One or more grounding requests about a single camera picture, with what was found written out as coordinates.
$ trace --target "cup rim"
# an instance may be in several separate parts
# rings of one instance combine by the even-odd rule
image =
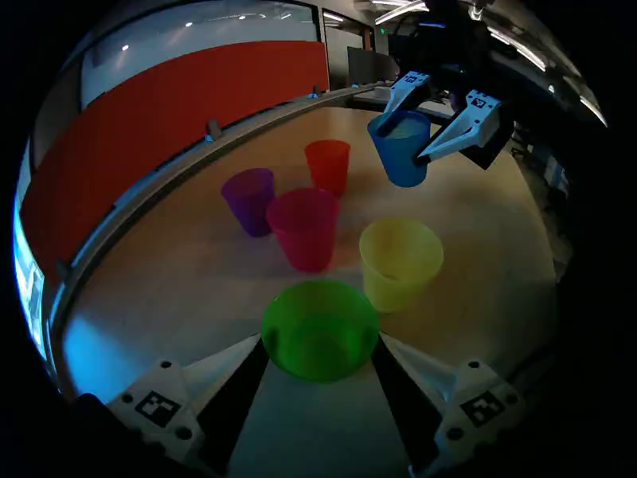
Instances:
[[[234,180],[240,180],[240,176],[245,174],[256,174],[257,172],[261,173],[261,174],[265,174],[266,176],[268,176],[268,178],[270,178],[272,181],[274,181],[274,173],[272,172],[272,170],[270,170],[267,167],[251,167],[248,168],[247,170],[243,170],[243,171],[239,171],[238,173],[233,174],[230,178],[226,179],[226,181],[224,182],[223,186],[221,187],[221,195],[228,200],[228,188],[231,187],[232,183]],[[241,194],[240,196],[243,198],[248,198],[250,196],[254,196],[256,194],[260,194],[261,191],[257,190],[257,191],[252,191],[246,194]]]
[[[297,188],[295,188],[293,190],[289,190],[289,191],[281,194],[280,196],[274,198],[272,200],[272,202],[268,205],[268,209],[265,212],[265,218],[266,218],[266,221],[268,222],[268,225],[270,226],[270,229],[272,229],[272,231],[274,231],[277,235],[290,236],[290,235],[293,235],[293,234],[306,233],[307,231],[311,231],[311,230],[314,230],[314,229],[319,229],[318,227],[308,227],[306,229],[298,230],[298,231],[286,231],[284,229],[275,227],[273,224],[271,224],[271,222],[269,220],[270,214],[271,214],[271,211],[272,211],[272,205],[275,205],[277,200],[280,200],[284,196],[287,196],[287,195],[289,195],[291,193],[298,192],[298,191],[301,191],[301,190],[318,191],[321,194],[325,195],[326,197],[329,197],[332,200],[332,205],[334,206],[334,208],[337,208],[337,213],[336,214],[338,214],[338,207],[340,206],[340,203],[338,202],[338,199],[329,190],[324,190],[324,189],[317,188],[317,187],[297,187]]]
[[[432,233],[433,237],[436,239],[436,243],[437,245],[440,247],[440,265],[438,266],[438,268],[436,269],[436,271],[429,277],[427,277],[426,279],[422,279],[422,280],[398,280],[398,279],[393,279],[392,277],[387,277],[384,276],[383,274],[381,274],[377,268],[372,267],[372,265],[365,259],[365,256],[362,253],[362,247],[361,247],[361,243],[363,240],[363,236],[365,235],[365,233],[367,233],[367,231],[369,230],[369,228],[375,224],[377,224],[380,221],[384,221],[386,219],[393,219],[393,220],[401,220],[401,221],[410,221],[413,223],[418,224],[419,226],[423,227],[424,229],[427,229],[429,232]],[[394,283],[394,284],[408,284],[408,285],[414,285],[414,284],[423,284],[423,283],[427,283],[429,282],[431,279],[433,279],[434,277],[436,277],[438,275],[438,273],[440,272],[440,270],[443,267],[444,264],[444,247],[443,247],[443,242],[440,240],[440,238],[438,237],[438,235],[433,231],[433,229],[431,229],[430,227],[426,226],[425,224],[423,224],[421,221],[418,221],[417,219],[413,219],[411,217],[382,217],[381,219],[377,219],[376,221],[372,221],[371,223],[369,223],[364,229],[363,232],[361,233],[361,237],[358,240],[358,252],[361,255],[361,261],[363,261],[363,264],[367,267],[367,269],[369,271],[371,271],[372,274],[374,274],[377,277],[380,277],[382,280],[385,280],[389,283]]]

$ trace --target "wall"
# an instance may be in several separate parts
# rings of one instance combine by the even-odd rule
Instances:
[[[362,49],[363,37],[343,30],[325,27],[327,35],[327,60],[330,66],[330,89],[345,88],[349,83],[347,47]]]
[[[277,2],[200,2],[157,12],[87,52],[82,104],[170,58],[220,45],[274,40],[317,41],[311,9]]]
[[[80,114],[80,65],[75,63],[57,78],[33,125],[33,165],[38,168],[51,145]]]
[[[325,45],[258,41],[165,61],[94,101],[47,152],[22,203],[25,235],[50,284],[138,180],[224,127],[327,89]]]
[[[387,38],[387,34],[383,34],[381,32],[381,27],[382,25],[374,28],[374,38],[376,39],[376,51],[378,53],[382,53],[383,55],[389,55],[389,39]]]

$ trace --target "ceiling light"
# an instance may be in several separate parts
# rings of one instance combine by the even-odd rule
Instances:
[[[529,54],[529,50],[524,50],[524,49],[519,49],[519,48],[516,48],[516,50],[524,58],[526,58],[528,61],[533,63],[535,66],[537,66],[540,70],[542,70],[543,72],[546,71],[546,65],[544,64],[544,61],[538,60],[537,57],[535,57],[532,54]]]
[[[372,3],[376,5],[405,6],[409,5],[409,3],[411,2],[408,2],[407,0],[372,0]],[[416,10],[423,10],[424,12],[428,12],[429,8],[427,8],[425,5],[422,5],[416,8]]]
[[[469,9],[469,16],[471,17],[471,20],[480,22],[483,19],[483,9],[479,9],[475,5],[472,5]]]
[[[513,45],[515,49],[518,51],[518,53],[520,53],[524,58],[526,58],[528,61],[533,63],[543,72],[546,71],[546,63],[542,61],[542,59],[538,55],[532,52],[528,46],[520,43],[519,41],[513,39],[512,37],[506,35],[505,33],[499,30],[496,30],[495,28],[491,28],[490,26],[488,26],[487,28],[491,32],[492,37],[497,38],[502,43]]]
[[[421,22],[418,26],[431,26],[432,28],[447,28],[444,23]]]
[[[581,103],[588,108],[589,110],[591,110],[593,112],[593,114],[595,116],[597,116],[597,118],[600,119],[600,121],[602,123],[604,123],[605,127],[608,127],[608,125],[606,124],[606,120],[604,119],[604,117],[602,116],[600,110],[598,110],[597,108],[595,108],[595,105],[593,103],[591,103],[590,101],[588,101],[586,98],[584,98],[583,96],[580,96],[580,101]]]
[[[411,12],[412,10],[424,10],[428,11],[426,5],[424,4],[424,2],[410,2],[407,5],[403,5],[403,6],[399,6],[398,8],[393,9],[392,11],[381,15],[380,17],[378,17],[376,19],[376,25],[380,25],[382,22],[386,22],[388,20],[391,20],[394,17],[397,17],[398,15],[402,15],[402,14],[406,14],[407,12]]]
[[[508,41],[508,40],[506,40],[506,39],[505,39],[505,38],[503,38],[503,37],[500,37],[499,35],[496,35],[495,33],[492,33],[492,34],[491,34],[491,36],[492,36],[493,38],[495,38],[496,40],[500,40],[500,41],[501,41],[502,43],[504,43],[505,45],[510,45],[510,43],[509,43],[509,41]]]
[[[345,18],[340,18],[340,17],[337,17],[336,15],[328,14],[327,12],[323,12],[323,17],[331,18],[332,20],[336,20],[337,22],[344,22],[345,21]]]

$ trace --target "wooden table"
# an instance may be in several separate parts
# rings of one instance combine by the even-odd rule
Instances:
[[[158,358],[188,365],[260,329],[268,303],[310,278],[273,236],[247,237],[220,196],[232,174],[269,167],[277,193],[310,186],[303,148],[351,144],[334,259],[321,276],[361,288],[358,238],[371,221],[415,217],[444,244],[440,275],[381,329],[451,365],[480,357],[507,374],[556,326],[545,227],[518,166],[488,171],[456,154],[423,184],[392,185],[366,130],[378,113],[321,108],[250,140],[156,205],[94,271],[68,318],[65,366],[80,392],[107,402]],[[408,460],[370,364],[314,385],[272,363],[230,463],[230,476],[405,476]]]

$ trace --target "orange plastic cup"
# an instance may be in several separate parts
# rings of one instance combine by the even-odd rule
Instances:
[[[314,141],[305,146],[305,156],[315,187],[340,198],[347,186],[350,145],[337,139]]]

